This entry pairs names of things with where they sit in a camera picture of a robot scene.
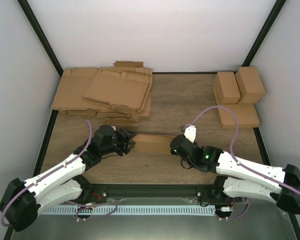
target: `white backdrop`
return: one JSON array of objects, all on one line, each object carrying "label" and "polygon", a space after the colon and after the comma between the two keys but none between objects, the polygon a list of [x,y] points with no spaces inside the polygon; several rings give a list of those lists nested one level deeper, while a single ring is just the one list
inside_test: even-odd
[{"label": "white backdrop", "polygon": [[18,2],[0,0],[0,200],[34,172],[59,79]]},{"label": "white backdrop", "polygon": [[300,1],[287,1],[252,65],[266,91],[256,109],[270,161],[300,169]]},{"label": "white backdrop", "polygon": [[144,61],[156,72],[234,70],[275,0],[29,0],[63,68]]}]

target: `black metal frame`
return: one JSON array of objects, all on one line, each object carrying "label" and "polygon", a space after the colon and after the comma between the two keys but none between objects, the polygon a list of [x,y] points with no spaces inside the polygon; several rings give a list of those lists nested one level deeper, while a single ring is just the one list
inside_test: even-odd
[{"label": "black metal frame", "polygon": [[[46,53],[48,54],[51,62],[53,63],[56,71],[60,76],[62,76],[63,68],[61,67],[49,41],[43,32],[40,24],[33,13],[27,0],[17,0],[20,4],[24,14],[29,20],[33,30],[37,34],[42,46],[44,47]],[[263,40],[267,36],[271,26],[275,22],[277,16],[279,15],[282,7],[284,6],[286,0],[277,0],[269,13],[265,23],[263,24],[256,40],[254,41],[246,59],[244,60],[242,66],[247,67],[251,64],[254,56],[256,55],[258,49],[260,48]],[[210,72],[154,72],[154,74],[216,74],[215,71]],[[53,110],[48,122],[48,126],[44,135],[42,146],[39,152],[39,156],[35,165],[33,175],[36,176],[40,173],[41,167],[48,149],[51,134],[54,128],[54,124],[57,118],[58,111]],[[260,154],[265,165],[271,165],[269,157],[260,133],[259,128],[254,128],[254,134],[256,141],[260,150]],[[197,198],[197,193],[199,191],[205,192],[209,190],[212,185],[146,185],[142,184],[129,184],[129,185],[115,185],[115,184],[94,184],[93,187],[98,191],[106,191],[107,197],[142,197],[142,196],[162,196],[162,197],[186,197],[186,198]],[[300,240],[300,227],[296,216],[294,214],[289,214],[294,232],[298,240]],[[9,240],[12,237],[13,228],[9,227],[4,240]]]}]

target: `white grille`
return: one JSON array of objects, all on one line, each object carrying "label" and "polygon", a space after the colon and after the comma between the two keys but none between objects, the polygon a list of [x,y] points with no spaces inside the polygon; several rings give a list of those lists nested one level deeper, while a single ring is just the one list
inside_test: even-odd
[{"label": "white grille", "polygon": [[[104,215],[112,210],[114,206],[99,206],[91,209],[85,209],[79,212],[78,215]],[[59,205],[43,212],[44,215],[75,215],[78,211],[76,205]],[[215,206],[202,207],[199,205],[119,205],[116,212],[112,215],[187,215],[187,216],[214,216]]]}]

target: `wooden table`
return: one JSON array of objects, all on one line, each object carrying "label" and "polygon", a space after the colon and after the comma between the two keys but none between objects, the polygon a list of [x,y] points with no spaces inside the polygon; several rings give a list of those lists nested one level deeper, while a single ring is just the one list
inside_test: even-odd
[{"label": "wooden table", "polygon": [[[216,105],[212,90],[214,74],[155,74],[152,85],[151,115],[139,121],[138,133],[176,136],[182,125]],[[89,136],[85,120],[94,130],[103,120],[95,116],[58,114],[41,172],[69,156]],[[234,129],[222,129],[216,109],[196,123],[196,142],[229,151]],[[234,153],[243,159],[262,163],[252,128],[240,128]],[[175,155],[131,151],[123,157],[109,157],[83,174],[91,183],[103,184],[212,184],[213,173],[184,169]]]}]

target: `stacked cardboard boxes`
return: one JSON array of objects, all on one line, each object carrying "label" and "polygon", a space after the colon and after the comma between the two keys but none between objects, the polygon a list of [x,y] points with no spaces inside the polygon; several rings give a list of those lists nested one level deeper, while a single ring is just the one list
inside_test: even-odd
[{"label": "stacked cardboard boxes", "polygon": [[[254,104],[266,93],[256,67],[240,67],[238,72],[218,72],[212,82],[218,106],[231,110],[238,120],[239,128],[256,128],[260,121]],[[222,128],[235,128],[232,115],[217,108]]]},{"label": "stacked cardboard boxes", "polygon": [[139,118],[150,116],[152,69],[141,61],[113,65],[67,68],[51,108],[103,118],[108,125],[137,127]]}]

